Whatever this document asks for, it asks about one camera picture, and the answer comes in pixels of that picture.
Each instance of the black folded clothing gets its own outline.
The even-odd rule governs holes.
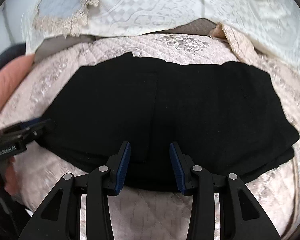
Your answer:
[[[268,73],[238,62],[178,65],[131,53],[81,67],[45,112],[38,143],[91,172],[131,143],[126,185],[176,190],[169,145],[211,173],[244,182],[294,156],[299,139]]]

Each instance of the quilted bedspread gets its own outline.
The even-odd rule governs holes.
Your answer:
[[[226,27],[223,31],[228,40],[183,34],[149,34],[104,38],[61,51],[38,63],[18,87],[0,113],[0,129],[41,116],[80,66],[93,67],[132,52],[135,57],[157,57],[181,65],[227,61],[253,64],[269,72],[287,119],[300,133],[300,76],[280,61],[257,54],[244,35]],[[287,238],[300,223],[300,140],[293,147],[296,154],[293,160],[247,184],[282,238]],[[26,152],[16,156],[16,160],[20,196],[33,211],[64,173],[84,174],[35,142]],[[118,197],[108,199],[115,239],[186,239],[191,197],[124,187]],[[217,194],[215,209],[217,240],[220,239]],[[82,198],[81,239],[86,239],[85,196]]]

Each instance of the round metal pivot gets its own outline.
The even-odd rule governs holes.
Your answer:
[[[70,173],[66,173],[65,175],[63,175],[63,179],[68,180],[72,178],[72,174]]]
[[[108,170],[108,166],[106,166],[106,165],[102,165],[99,167],[99,171],[101,171],[101,172],[105,172],[107,170]]]
[[[202,171],[202,167],[199,166],[199,165],[193,166],[192,169],[193,169],[194,171]]]
[[[229,178],[235,180],[235,179],[238,178],[238,176],[236,174],[234,174],[234,173],[230,173],[229,174]]]

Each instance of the white floor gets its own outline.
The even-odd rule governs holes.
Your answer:
[[[7,22],[11,31],[11,36],[7,32],[4,23],[3,5],[0,7],[0,53],[11,44],[24,42],[21,34],[22,15],[33,6],[37,0],[5,0]]]

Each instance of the gray fabric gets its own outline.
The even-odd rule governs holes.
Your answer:
[[[159,31],[157,33],[178,33],[207,36],[210,31],[216,27],[216,24],[205,18],[200,18],[186,25],[178,26],[174,29]]]
[[[80,35],[79,37],[67,36],[66,38],[64,36],[57,36],[54,38],[46,39],[37,49],[34,62],[38,62],[45,57],[51,56],[78,43],[94,42],[95,40],[96,37],[90,35]]]

